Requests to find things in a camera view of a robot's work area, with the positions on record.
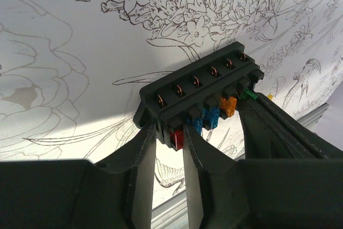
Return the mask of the orange blade fuse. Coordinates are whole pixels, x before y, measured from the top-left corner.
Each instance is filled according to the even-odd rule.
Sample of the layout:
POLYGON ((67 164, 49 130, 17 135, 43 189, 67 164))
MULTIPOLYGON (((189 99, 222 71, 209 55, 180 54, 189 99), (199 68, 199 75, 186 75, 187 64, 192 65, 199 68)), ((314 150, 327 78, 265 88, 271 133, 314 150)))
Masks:
POLYGON ((220 116, 223 119, 232 117, 236 110, 237 99, 229 97, 228 99, 221 98, 220 116))

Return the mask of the blue blade fuse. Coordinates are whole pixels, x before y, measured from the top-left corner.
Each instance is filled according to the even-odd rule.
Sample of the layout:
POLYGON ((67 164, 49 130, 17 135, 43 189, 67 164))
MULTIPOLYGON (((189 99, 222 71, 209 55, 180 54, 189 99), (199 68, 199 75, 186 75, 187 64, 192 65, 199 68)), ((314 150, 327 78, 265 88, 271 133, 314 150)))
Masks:
POLYGON ((211 110, 204 108, 203 127, 206 130, 215 129, 218 126, 220 109, 213 107, 211 110))
POLYGON ((195 130, 202 135, 202 129, 203 129, 203 119, 201 117, 197 117, 195 119, 187 119, 187 123, 192 125, 195 130))

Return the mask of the red blade fuse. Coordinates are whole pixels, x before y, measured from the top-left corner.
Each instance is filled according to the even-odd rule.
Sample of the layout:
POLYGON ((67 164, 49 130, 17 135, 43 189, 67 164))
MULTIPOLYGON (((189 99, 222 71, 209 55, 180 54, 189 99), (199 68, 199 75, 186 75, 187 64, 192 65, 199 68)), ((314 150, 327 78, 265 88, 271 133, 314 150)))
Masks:
POLYGON ((183 148, 184 144, 184 133, 183 130, 177 129, 174 131, 170 131, 170 142, 171 146, 175 151, 178 151, 183 148))

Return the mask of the floral printed table mat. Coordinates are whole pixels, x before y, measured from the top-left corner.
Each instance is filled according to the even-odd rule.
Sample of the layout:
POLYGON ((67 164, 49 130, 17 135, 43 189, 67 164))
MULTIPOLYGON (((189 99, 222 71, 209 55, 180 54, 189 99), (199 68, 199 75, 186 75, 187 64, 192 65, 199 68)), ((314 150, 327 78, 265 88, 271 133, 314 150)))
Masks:
POLYGON ((99 161, 139 90, 238 41, 298 119, 342 81, 342 0, 1 0, 1 161, 99 161))

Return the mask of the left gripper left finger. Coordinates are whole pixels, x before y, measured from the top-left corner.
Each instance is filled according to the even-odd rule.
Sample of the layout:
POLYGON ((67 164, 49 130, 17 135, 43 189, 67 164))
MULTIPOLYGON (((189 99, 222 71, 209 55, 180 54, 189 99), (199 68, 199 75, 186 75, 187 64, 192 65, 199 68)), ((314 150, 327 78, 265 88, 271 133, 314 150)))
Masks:
POLYGON ((156 129, 147 122, 136 136, 96 166, 96 228, 150 228, 156 129))

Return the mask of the green blade fuse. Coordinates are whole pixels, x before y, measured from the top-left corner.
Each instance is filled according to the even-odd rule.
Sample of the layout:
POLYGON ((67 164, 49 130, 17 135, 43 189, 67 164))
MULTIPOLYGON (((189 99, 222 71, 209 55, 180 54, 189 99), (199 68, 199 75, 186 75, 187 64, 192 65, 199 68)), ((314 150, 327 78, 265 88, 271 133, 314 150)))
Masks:
POLYGON ((241 93, 240 95, 240 99, 253 99, 253 100, 256 100, 258 98, 258 95, 256 94, 256 92, 254 91, 251 91, 247 88, 245 88, 243 90, 243 92, 241 93))

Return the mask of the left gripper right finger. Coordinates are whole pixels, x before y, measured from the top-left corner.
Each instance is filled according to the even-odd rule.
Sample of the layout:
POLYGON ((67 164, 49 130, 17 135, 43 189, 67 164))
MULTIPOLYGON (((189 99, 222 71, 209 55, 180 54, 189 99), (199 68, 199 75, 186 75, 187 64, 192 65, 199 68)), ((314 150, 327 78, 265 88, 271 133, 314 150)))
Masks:
POLYGON ((236 162, 192 126, 184 127, 183 160, 190 228, 234 228, 236 162))

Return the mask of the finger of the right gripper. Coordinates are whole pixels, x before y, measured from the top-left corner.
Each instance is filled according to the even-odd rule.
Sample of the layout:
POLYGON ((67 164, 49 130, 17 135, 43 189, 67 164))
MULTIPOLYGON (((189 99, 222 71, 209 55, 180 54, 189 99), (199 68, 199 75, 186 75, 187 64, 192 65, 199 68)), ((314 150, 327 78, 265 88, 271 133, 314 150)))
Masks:
POLYGON ((298 123, 272 100, 263 94, 258 94, 256 99, 260 107, 271 115, 276 121, 293 136, 298 145, 304 147, 313 157, 318 159, 342 159, 342 151, 326 140, 298 123))
POLYGON ((253 99, 239 100, 247 159, 317 159, 253 99))

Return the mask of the black fuse box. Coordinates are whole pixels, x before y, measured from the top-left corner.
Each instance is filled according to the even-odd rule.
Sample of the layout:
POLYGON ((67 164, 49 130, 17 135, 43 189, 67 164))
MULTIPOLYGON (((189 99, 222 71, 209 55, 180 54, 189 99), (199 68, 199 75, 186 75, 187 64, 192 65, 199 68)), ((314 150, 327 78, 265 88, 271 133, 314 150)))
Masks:
POLYGON ((238 100, 245 88, 252 91, 264 78, 244 49, 243 44, 234 42, 144 86, 133 118, 135 125, 143 128, 153 122, 158 140, 172 148, 170 131, 183 130, 187 119, 203 119, 204 108, 220 109, 221 98, 238 100))

